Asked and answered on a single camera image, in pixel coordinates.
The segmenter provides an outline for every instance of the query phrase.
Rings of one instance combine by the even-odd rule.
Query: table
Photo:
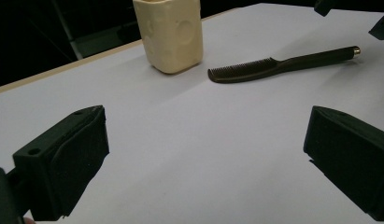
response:
[[[204,21],[203,61],[176,76],[151,67],[136,43],[7,86],[0,167],[12,169],[12,153],[68,114],[103,105],[110,154],[57,223],[376,223],[303,143],[313,105],[384,131],[384,41],[368,34],[382,15],[258,4]],[[206,75],[354,45],[362,55],[346,63],[229,85]]]

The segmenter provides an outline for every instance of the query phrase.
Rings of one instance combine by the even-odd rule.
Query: cream ceramic cup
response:
[[[174,74],[203,59],[199,0],[133,0],[149,62]]]

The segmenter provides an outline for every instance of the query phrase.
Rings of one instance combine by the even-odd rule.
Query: black object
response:
[[[354,46],[290,58],[285,61],[277,61],[273,58],[268,58],[252,63],[208,69],[208,77],[212,81],[218,83],[252,81],[264,77],[271,77],[280,73],[324,66],[332,63],[340,63],[345,60],[353,59],[360,53],[360,48]]]
[[[369,34],[379,40],[384,40],[384,16],[376,23],[376,25],[369,31]]]
[[[314,106],[304,151],[365,213],[384,221],[384,132],[346,113]]]
[[[329,11],[336,5],[337,0],[317,0],[314,10],[321,16],[328,15]]]
[[[0,224],[69,216],[109,153],[105,109],[76,111],[13,155],[15,168],[0,168]]]

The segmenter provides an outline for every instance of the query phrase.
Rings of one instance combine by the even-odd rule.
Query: comb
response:
[[[208,77],[213,82],[218,83],[252,81],[280,73],[340,63],[356,58],[360,54],[361,49],[354,46],[290,58],[284,61],[268,58],[251,63],[211,68],[208,69]]]

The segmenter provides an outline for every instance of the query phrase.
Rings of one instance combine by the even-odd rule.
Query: screw hole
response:
[[[33,148],[31,150],[28,151],[28,154],[33,156],[33,155],[36,155],[40,152],[40,149],[39,148]]]

